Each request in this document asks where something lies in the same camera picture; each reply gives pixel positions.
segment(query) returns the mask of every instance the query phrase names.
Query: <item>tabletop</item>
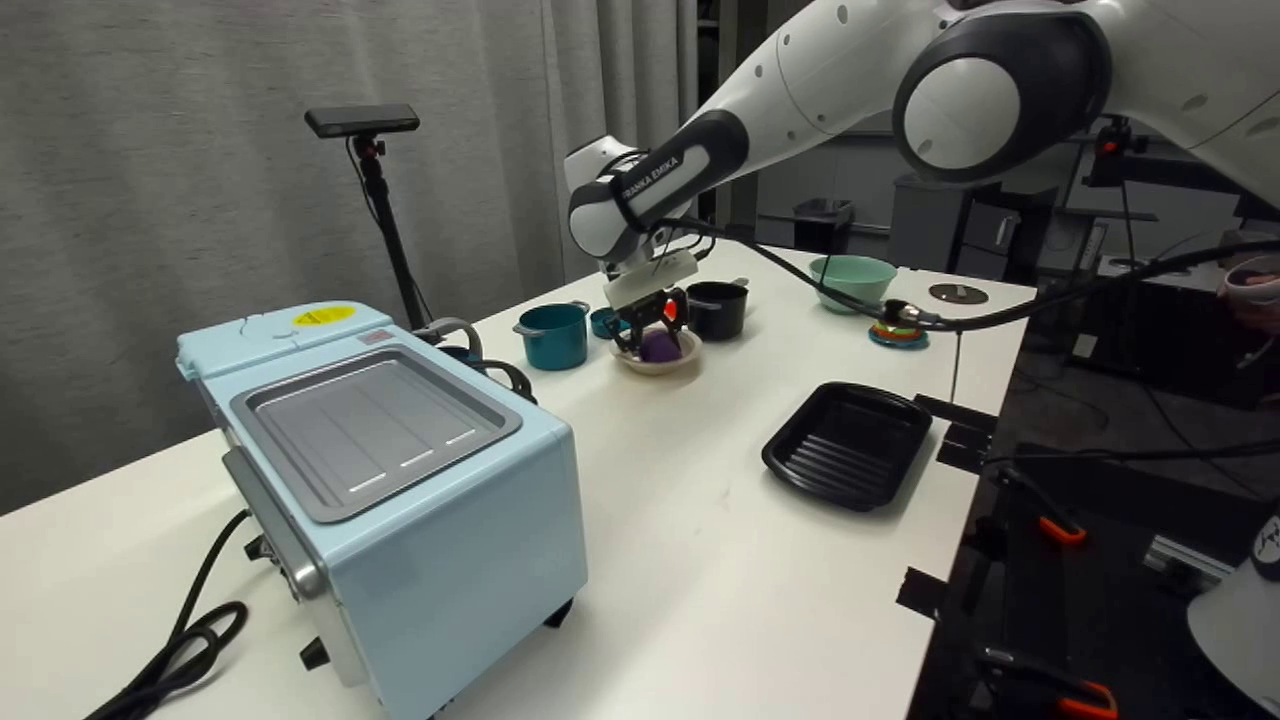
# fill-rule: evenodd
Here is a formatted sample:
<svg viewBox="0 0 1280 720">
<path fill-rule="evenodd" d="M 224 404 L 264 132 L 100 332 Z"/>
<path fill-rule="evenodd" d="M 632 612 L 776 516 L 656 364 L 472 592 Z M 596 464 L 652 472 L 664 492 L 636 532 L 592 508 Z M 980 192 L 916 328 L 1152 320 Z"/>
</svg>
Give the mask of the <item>tabletop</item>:
<svg viewBox="0 0 1280 720">
<path fill-rule="evenodd" d="M 744 336 L 704 344 L 688 372 L 636 376 L 612 344 L 592 344 L 584 368 L 528 372 L 576 432 L 588 588 L 560 632 L 528 636 L 444 720 L 908 712 L 932 620 L 900 608 L 896 588 L 908 568 L 952 572 L 976 476 L 932 460 L 936 420 L 900 500 L 856 516 L 780 488 L 760 448 L 828 380 L 948 400 L 956 340 L 880 348 L 868 320 L 824 312 L 812 288 L 736 244 L 696 280 L 740 276 Z M 1032 296 L 968 280 L 988 304 L 956 308 L 928 296 L 940 280 L 956 276 L 900 272 L 888 296 L 944 316 Z M 480 320 L 484 352 L 524 360 L 512 324 L 548 300 L 600 304 L 604 280 Z M 1000 412 L 1020 336 L 1024 324 L 964 332 L 956 404 Z M 0 716 L 84 716 L 160 648 L 204 548 L 244 508 L 220 452 L 220 432 L 204 432 L 0 520 Z M 316 632 L 272 568 L 228 552 L 200 608 L 232 596 L 252 608 L 244 636 L 208 688 L 160 716 L 376 716 L 364 688 L 300 668 Z"/>
</svg>

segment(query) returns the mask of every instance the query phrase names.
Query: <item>small bowl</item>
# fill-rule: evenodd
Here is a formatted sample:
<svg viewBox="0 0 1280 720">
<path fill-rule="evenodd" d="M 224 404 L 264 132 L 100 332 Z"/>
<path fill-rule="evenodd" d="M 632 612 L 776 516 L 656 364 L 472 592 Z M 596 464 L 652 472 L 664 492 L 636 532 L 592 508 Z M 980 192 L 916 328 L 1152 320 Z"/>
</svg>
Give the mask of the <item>small bowl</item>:
<svg viewBox="0 0 1280 720">
<path fill-rule="evenodd" d="M 636 352 L 624 352 L 624 348 L 616 348 L 616 360 L 636 376 L 668 376 L 668 372 L 692 368 L 704 356 L 704 340 L 696 340 L 688 328 L 680 328 L 676 344 L 680 344 L 680 356 L 668 364 L 640 360 Z"/>
<path fill-rule="evenodd" d="M 836 288 L 844 296 L 856 296 L 872 308 L 880 308 L 884 288 L 896 276 L 896 264 L 884 264 L 876 256 L 824 256 L 808 264 L 808 276 L 820 280 L 824 288 Z M 844 308 L 840 300 L 820 292 L 820 304 L 836 316 L 852 316 L 852 308 Z"/>
</svg>

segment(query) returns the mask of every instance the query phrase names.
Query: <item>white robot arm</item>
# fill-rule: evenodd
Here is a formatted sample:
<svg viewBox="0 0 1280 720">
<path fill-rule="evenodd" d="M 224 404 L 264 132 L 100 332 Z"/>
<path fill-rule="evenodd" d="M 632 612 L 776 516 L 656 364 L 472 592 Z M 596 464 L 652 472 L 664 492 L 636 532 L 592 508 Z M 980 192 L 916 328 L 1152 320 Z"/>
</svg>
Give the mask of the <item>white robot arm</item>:
<svg viewBox="0 0 1280 720">
<path fill-rule="evenodd" d="M 904 160 L 960 184 L 1116 112 L 1280 204 L 1276 32 L 1276 0 L 812 0 L 668 144 L 572 152 L 568 228 L 632 304 L 696 268 L 648 248 L 660 220 L 880 112 Z"/>
</svg>

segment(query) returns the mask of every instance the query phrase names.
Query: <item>teal mug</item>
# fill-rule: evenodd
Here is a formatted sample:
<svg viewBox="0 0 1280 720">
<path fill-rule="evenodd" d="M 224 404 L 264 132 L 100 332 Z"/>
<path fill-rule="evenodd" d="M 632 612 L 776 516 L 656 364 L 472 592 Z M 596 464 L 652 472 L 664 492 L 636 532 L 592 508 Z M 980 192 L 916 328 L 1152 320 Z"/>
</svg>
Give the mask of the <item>teal mug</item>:
<svg viewBox="0 0 1280 720">
<path fill-rule="evenodd" d="M 588 360 L 588 304 L 540 304 L 516 324 L 532 368 L 564 372 Z"/>
</svg>

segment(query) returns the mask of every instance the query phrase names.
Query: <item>black cable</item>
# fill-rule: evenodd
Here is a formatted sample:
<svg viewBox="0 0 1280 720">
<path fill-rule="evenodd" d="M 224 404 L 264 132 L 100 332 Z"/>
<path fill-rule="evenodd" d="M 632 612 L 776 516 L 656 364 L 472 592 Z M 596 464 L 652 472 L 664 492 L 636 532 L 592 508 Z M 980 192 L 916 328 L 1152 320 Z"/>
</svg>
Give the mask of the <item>black cable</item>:
<svg viewBox="0 0 1280 720">
<path fill-rule="evenodd" d="M 1128 268 L 1124 276 L 1112 276 L 1112 280 L 1048 288 L 1048 292 L 1040 292 L 1036 300 L 1012 304 L 1012 308 L 1004 308 L 1004 312 L 968 316 L 968 320 L 944 320 L 944 316 L 940 316 L 940 320 L 928 324 L 928 328 L 932 328 L 932 332 L 996 328 L 996 324 L 1012 324 L 1012 320 L 1048 312 L 1048 308 L 1056 308 L 1056 304 L 1092 296 L 1092 292 L 1100 292 L 1100 288 L 1108 288 L 1108 284 L 1140 284 L 1140 280 L 1148 280 L 1148 276 L 1168 276 L 1168 272 L 1184 272 L 1184 268 L 1212 264 L 1212 260 L 1224 260 L 1224 256 L 1244 256 L 1244 252 L 1280 252 L 1280 240 L 1256 240 L 1256 244 L 1228 244 L 1228 248 L 1180 252 L 1180 256 L 1164 256 L 1164 260 Z"/>
<path fill-rule="evenodd" d="M 1132 212 L 1128 212 L 1128 188 L 1120 184 L 1120 220 L 1124 220 L 1124 244 L 1128 244 L 1128 260 L 1136 264 L 1136 240 L 1132 240 Z M 1128 284 L 1124 292 L 1124 332 L 1120 332 L 1120 352 L 1128 360 L 1128 372 L 1144 376 L 1136 352 L 1132 352 L 1132 328 L 1140 324 L 1136 320 L 1136 292 L 1140 284 Z M 1172 412 L 1164 408 L 1164 400 L 1148 388 L 1148 384 L 1136 384 L 1140 396 L 1152 404 L 1152 412 L 1160 416 L 1160 424 L 1168 428 L 1168 436 L 1176 436 L 1192 456 L 1200 452 L 1200 444 L 1172 420 Z M 1252 484 L 1244 484 L 1232 468 L 1216 464 L 1212 456 L 1200 456 L 1204 468 L 1212 468 L 1220 480 L 1228 480 L 1232 488 L 1240 488 L 1244 496 L 1256 496 Z"/>
<path fill-rule="evenodd" d="M 216 656 L 244 632 L 248 604 L 240 604 L 240 600 L 228 600 L 228 604 L 196 616 L 196 624 L 192 624 L 204 580 L 244 520 L 248 520 L 248 512 L 236 512 L 220 528 L 220 536 L 212 540 L 212 548 L 208 548 L 208 556 L 184 596 L 184 608 L 176 612 L 176 624 L 172 624 L 164 648 L 88 720 L 144 720 L 144 716 L 152 716 L 172 692 L 184 692 L 196 680 L 204 680 L 212 672 Z"/>
<path fill-rule="evenodd" d="M 1120 216 L 1124 216 L 1128 264 L 1136 264 L 1132 212 L 1128 212 L 1128 180 L 1120 180 L 1116 188 L 1120 188 Z"/>
<path fill-rule="evenodd" d="M 1016 448 L 1004 456 L 988 456 L 984 464 L 1004 464 L 1012 456 L 1080 456 L 1080 460 L 1120 460 L 1120 464 L 1172 464 L 1172 460 L 1244 460 L 1244 456 L 1280 456 L 1280 436 L 1248 440 L 1248 444 L 1216 444 L 1216 448 L 1140 448 L 1140 452 L 1116 452 L 1116 448 Z"/>
</svg>

